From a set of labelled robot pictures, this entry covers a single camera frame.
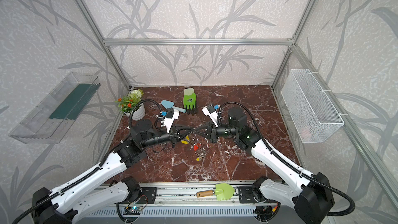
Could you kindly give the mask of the large metal key ring plate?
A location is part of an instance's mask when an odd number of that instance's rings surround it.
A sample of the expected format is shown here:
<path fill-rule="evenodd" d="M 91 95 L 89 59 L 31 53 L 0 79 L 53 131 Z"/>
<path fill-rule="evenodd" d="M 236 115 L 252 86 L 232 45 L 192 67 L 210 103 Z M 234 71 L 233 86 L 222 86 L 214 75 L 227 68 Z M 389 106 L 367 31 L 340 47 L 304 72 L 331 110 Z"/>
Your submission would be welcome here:
<path fill-rule="evenodd" d="M 194 134 L 188 134 L 186 136 L 186 142 L 190 145 L 191 150 L 193 150 L 196 161 L 202 161 L 206 156 L 206 150 L 200 140 Z"/>

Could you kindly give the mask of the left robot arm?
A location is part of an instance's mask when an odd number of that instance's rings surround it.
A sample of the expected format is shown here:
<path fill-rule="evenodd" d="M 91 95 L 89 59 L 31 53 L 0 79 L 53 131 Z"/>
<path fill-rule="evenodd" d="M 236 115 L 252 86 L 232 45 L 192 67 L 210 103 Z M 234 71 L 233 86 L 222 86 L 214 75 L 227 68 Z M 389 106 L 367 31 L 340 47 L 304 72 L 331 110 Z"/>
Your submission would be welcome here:
<path fill-rule="evenodd" d="M 101 162 L 74 179 L 52 190 L 42 188 L 33 196 L 35 208 L 31 217 L 36 224 L 75 224 L 89 214 L 111 204 L 135 201 L 141 188 L 129 177 L 115 185 L 95 192 L 108 179 L 146 158 L 145 149 L 163 143 L 176 144 L 192 127 L 172 125 L 171 130 L 154 128 L 149 119 L 130 127 L 129 135 L 107 154 Z"/>

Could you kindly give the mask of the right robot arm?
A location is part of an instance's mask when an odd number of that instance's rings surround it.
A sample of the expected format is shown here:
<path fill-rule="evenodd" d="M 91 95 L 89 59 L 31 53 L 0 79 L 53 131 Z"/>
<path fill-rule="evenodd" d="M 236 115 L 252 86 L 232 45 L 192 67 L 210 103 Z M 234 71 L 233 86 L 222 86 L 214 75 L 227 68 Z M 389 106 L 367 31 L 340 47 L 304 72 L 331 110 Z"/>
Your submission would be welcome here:
<path fill-rule="evenodd" d="M 313 175 L 277 151 L 259 131 L 248 125 L 247 115 L 241 108 L 229 109 L 227 123 L 218 119 L 221 116 L 219 108 L 218 105 L 203 107 L 203 114 L 211 121 L 199 127 L 198 134 L 212 142 L 217 142 L 220 137 L 233 137 L 241 150 L 263 162 L 283 180 L 277 183 L 266 176 L 260 177 L 252 185 L 254 199 L 260 203 L 273 200 L 293 208 L 307 224 L 322 223 L 334 205 L 332 192 L 305 176 L 320 179 L 326 185 L 328 179 L 321 173 Z"/>

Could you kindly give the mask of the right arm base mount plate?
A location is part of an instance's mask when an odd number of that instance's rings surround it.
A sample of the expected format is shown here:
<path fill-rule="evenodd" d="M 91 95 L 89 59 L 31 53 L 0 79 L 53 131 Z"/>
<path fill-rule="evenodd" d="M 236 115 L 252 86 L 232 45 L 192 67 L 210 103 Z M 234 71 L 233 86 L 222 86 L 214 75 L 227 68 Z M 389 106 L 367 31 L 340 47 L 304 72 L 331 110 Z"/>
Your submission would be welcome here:
<path fill-rule="evenodd" d="M 248 187 L 237 187 L 236 193 L 239 198 L 240 204 L 256 204 L 258 201 L 254 198 L 253 189 L 251 186 Z"/>

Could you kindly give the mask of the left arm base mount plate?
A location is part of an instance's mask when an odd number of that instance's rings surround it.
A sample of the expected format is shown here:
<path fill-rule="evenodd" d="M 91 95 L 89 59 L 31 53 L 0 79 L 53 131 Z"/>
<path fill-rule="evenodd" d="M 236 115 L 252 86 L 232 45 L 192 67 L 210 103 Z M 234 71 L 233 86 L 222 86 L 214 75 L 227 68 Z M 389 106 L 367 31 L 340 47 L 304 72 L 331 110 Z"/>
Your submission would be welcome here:
<path fill-rule="evenodd" d="M 157 187 L 142 187 L 141 195 L 138 197 L 134 204 L 154 204 L 157 196 Z"/>

